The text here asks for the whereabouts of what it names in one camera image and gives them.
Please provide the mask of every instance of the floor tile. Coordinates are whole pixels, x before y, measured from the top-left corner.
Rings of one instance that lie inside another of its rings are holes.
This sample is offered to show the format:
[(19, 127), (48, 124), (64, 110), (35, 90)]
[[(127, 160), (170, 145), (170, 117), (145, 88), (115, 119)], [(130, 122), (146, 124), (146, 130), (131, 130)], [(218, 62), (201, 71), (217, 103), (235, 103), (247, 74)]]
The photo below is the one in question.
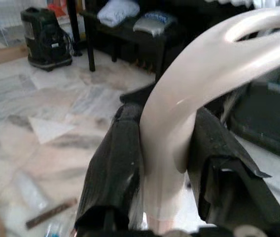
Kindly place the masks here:
[(9, 116), (0, 123), (0, 160), (21, 166), (38, 146), (27, 117)]
[(80, 128), (97, 129), (99, 131), (108, 131), (110, 121), (105, 118), (92, 117), (87, 115), (75, 115), (68, 113), (63, 121), (64, 123), (80, 126)]
[(29, 65), (27, 58), (20, 58), (4, 64), (0, 64), (0, 80), (17, 75), (31, 75), (36, 68)]
[(84, 177), (93, 153), (102, 137), (67, 133), (37, 150), (23, 166), (44, 192), (55, 201), (80, 197)]
[(23, 88), (25, 95), (37, 90), (37, 88), (33, 84), (31, 77), (29, 75), (19, 74), (19, 80), (20, 80), (20, 83), (22, 84), (22, 88)]
[(88, 92), (80, 95), (70, 113), (112, 119), (121, 106), (119, 101), (121, 94), (121, 90), (109, 89), (104, 85), (93, 85)]
[(28, 96), (1, 101), (0, 113), (62, 121), (79, 94), (77, 90), (45, 88)]
[(73, 125), (38, 118), (29, 118), (29, 121), (41, 144), (49, 142), (75, 128)]
[(117, 63), (116, 65), (99, 65), (92, 73), (88, 69), (82, 69), (79, 76), (86, 85), (106, 83), (109, 88), (124, 91), (127, 90), (126, 79), (129, 75), (127, 67)]
[(31, 79), (37, 89), (57, 87), (62, 83), (69, 82), (65, 74), (65, 69), (63, 68), (56, 68), (53, 70), (53, 73), (36, 69), (32, 74)]
[(25, 96), (19, 75), (0, 80), (0, 102)]

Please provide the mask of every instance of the marble floor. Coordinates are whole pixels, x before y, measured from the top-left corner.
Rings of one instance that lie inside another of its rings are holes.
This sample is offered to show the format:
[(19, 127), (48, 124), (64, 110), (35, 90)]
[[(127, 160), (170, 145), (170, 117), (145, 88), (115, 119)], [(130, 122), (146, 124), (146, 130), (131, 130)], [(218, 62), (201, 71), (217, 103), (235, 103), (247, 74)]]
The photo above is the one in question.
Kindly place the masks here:
[[(97, 70), (86, 52), (73, 64), (45, 72), (26, 58), (0, 65), (0, 216), (7, 236), (44, 236), (49, 221), (30, 231), (25, 222), (44, 208), (81, 194), (88, 163), (119, 108), (119, 95), (154, 81), (154, 75), (96, 51)], [(280, 158), (248, 143), (280, 202)], [(54, 221), (71, 226), (75, 209)], [(177, 228), (197, 230), (191, 190), (185, 190)]]

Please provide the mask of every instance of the electrical cord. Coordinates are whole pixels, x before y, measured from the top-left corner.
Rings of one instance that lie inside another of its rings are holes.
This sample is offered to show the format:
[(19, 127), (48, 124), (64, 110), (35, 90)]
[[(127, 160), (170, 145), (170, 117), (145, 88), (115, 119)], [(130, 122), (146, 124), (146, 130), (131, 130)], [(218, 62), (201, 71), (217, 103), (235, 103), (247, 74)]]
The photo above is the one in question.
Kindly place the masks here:
[(69, 55), (73, 54), (72, 40), (71, 40), (70, 36), (68, 35), (68, 33), (66, 31), (64, 31), (60, 26), (58, 26), (58, 27), (54, 26), (54, 27), (57, 31), (57, 35), (58, 35), (58, 39), (59, 39), (58, 43), (60, 43), (61, 38), (62, 38), (63, 42), (65, 43), (66, 50), (63, 55), (60, 55), (58, 57), (52, 58), (49, 55), (49, 51), (51, 51), (53, 49), (53, 47), (51, 45), (51, 42), (47, 42), (47, 41), (49, 41), (49, 38), (47, 37), (47, 32), (52, 31), (52, 29), (49, 27), (44, 27), (40, 32), (38, 42), (39, 42), (39, 49), (40, 49), (42, 56), (49, 63), (54, 63), (56, 60), (62, 59), (63, 57), (65, 57), (68, 54)]

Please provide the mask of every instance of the orange object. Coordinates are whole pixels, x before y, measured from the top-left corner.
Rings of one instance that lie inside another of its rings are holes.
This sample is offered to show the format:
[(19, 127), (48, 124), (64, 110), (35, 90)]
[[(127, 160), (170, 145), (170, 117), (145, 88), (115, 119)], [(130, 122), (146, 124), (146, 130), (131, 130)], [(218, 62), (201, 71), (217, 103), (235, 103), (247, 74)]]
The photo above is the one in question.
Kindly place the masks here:
[(59, 16), (66, 15), (65, 12), (62, 10), (62, 8), (64, 8), (66, 5), (67, 5), (66, 1), (64, 1), (64, 4), (61, 6), (51, 3), (51, 4), (48, 4), (47, 7), (48, 7), (48, 9), (53, 10), (55, 12), (56, 17), (59, 17)]

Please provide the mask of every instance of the plastic package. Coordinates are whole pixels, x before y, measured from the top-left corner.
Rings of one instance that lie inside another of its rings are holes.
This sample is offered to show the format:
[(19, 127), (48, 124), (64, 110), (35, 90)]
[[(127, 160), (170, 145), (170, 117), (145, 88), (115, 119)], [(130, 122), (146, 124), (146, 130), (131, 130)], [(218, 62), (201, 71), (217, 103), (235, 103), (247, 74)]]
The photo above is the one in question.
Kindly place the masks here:
[(34, 180), (25, 172), (18, 172), (15, 176), (15, 185), (21, 192), (24, 202), (35, 211), (42, 211), (48, 204), (48, 198), (43, 194)]
[(153, 37), (158, 36), (177, 19), (165, 12), (151, 11), (142, 16), (134, 25), (134, 31), (143, 31), (152, 34)]
[(63, 226), (60, 222), (49, 224), (45, 237), (62, 237)]
[(77, 206), (73, 207), (72, 210), (70, 211), (70, 214), (67, 215), (67, 220), (64, 228), (65, 237), (69, 237), (69, 236), (74, 237), (76, 235), (76, 231), (74, 229), (74, 223), (76, 220), (76, 210), (77, 210)]

